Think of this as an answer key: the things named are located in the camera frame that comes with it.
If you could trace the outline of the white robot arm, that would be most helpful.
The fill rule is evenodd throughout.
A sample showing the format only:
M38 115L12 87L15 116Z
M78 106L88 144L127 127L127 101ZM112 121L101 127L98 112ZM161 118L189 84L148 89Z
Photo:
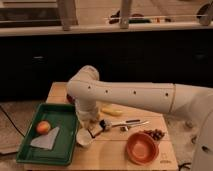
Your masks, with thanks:
M198 137L190 171L213 171L213 88L174 83L103 82L98 70L86 65L68 82L84 128L97 119L97 101L170 114L195 122Z

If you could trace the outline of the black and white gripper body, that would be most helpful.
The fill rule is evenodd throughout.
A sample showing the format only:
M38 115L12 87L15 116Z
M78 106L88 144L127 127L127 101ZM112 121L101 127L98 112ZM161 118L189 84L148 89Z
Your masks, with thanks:
M92 129L88 129L89 134L92 137L96 137L100 135L102 132L109 131L112 127L112 124L109 120L101 120L98 124L96 124Z

